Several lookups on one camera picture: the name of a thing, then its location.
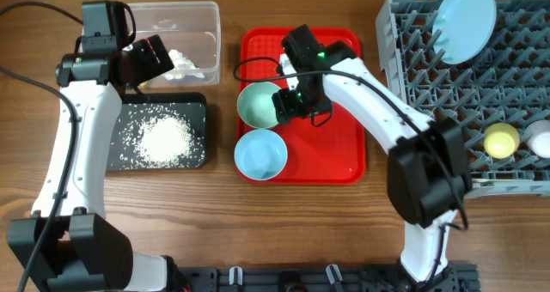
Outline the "white plastic cup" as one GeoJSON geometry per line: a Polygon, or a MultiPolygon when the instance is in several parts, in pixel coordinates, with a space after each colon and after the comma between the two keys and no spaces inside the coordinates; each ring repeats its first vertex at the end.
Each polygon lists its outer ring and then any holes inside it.
{"type": "Polygon", "coordinates": [[[548,120],[538,120],[525,131],[526,144],[530,150],[542,158],[550,157],[550,124],[548,120]]]}

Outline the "mint green bowl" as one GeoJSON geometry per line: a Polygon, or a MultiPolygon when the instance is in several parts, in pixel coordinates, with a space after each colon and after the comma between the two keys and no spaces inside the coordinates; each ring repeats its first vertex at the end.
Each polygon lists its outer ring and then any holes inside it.
{"type": "Polygon", "coordinates": [[[254,129],[271,129],[278,124],[272,96],[280,87],[272,82],[254,82],[246,86],[237,99],[241,120],[254,129]]]}

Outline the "light blue bowl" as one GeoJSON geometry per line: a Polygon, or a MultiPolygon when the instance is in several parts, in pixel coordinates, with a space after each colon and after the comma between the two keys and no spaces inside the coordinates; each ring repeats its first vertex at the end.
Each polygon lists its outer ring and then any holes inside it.
{"type": "Polygon", "coordinates": [[[255,181],[275,178],[284,170],[287,160],[286,143],[270,130],[249,131],[238,140],[234,150],[237,170],[255,181]]]}

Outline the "yellow plastic cup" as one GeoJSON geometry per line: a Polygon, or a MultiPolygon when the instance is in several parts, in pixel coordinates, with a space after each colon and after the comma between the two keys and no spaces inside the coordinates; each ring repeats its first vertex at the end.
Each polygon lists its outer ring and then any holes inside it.
{"type": "Polygon", "coordinates": [[[496,159],[504,159],[513,155],[520,144],[518,130],[506,123],[495,123],[486,128],[484,133],[484,149],[496,159]]]}

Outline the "white napkin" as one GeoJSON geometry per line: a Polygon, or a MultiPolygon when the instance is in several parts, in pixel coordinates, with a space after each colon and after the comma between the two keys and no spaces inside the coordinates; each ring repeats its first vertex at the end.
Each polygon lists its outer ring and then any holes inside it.
{"type": "Polygon", "coordinates": [[[173,62],[174,68],[167,73],[162,74],[166,80],[180,80],[186,76],[192,76],[197,78],[204,78],[205,75],[201,72],[197,73],[198,67],[187,56],[184,56],[181,52],[171,49],[168,52],[170,59],[173,62]]]}

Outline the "red snack wrapper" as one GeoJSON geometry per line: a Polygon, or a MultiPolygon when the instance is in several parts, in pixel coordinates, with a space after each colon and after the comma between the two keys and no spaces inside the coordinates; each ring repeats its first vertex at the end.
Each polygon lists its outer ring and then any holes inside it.
{"type": "Polygon", "coordinates": [[[153,53],[153,55],[154,55],[154,57],[155,57],[157,63],[160,63],[160,59],[159,59],[159,57],[158,57],[158,55],[157,55],[157,53],[156,53],[156,51],[155,51],[153,45],[150,43],[150,39],[149,39],[149,38],[144,38],[144,39],[145,39],[145,41],[147,42],[149,48],[151,49],[151,52],[153,53]]]}

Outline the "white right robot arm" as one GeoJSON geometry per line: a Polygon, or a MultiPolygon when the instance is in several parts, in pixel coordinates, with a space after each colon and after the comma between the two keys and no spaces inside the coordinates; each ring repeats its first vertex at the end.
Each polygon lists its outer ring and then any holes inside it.
{"type": "Polygon", "coordinates": [[[415,289],[434,287],[448,267],[448,232],[468,229],[464,199],[473,181],[461,127],[408,106],[346,43],[323,45],[307,25],[281,46],[272,80],[288,86],[272,96],[276,120],[287,125],[341,106],[375,138],[388,155],[388,198],[406,223],[400,267],[415,289]]]}

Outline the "light blue plate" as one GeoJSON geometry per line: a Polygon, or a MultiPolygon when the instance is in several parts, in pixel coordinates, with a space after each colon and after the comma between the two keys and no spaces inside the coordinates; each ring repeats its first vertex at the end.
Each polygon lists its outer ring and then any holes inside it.
{"type": "Polygon", "coordinates": [[[496,18],[495,0],[443,0],[431,29],[434,52],[443,52],[446,64],[473,58],[491,38],[496,18]]]}

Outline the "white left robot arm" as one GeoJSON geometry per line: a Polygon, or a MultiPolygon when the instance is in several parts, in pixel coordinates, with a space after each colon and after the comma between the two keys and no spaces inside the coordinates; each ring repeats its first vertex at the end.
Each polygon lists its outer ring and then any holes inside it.
{"type": "Polygon", "coordinates": [[[104,205],[125,91],[173,63],[158,36],[137,39],[126,3],[86,2],[79,22],[75,49],[56,69],[60,114],[46,181],[30,217],[9,224],[9,247],[24,269],[20,284],[41,291],[186,291],[174,260],[135,252],[106,220],[104,205]]]}

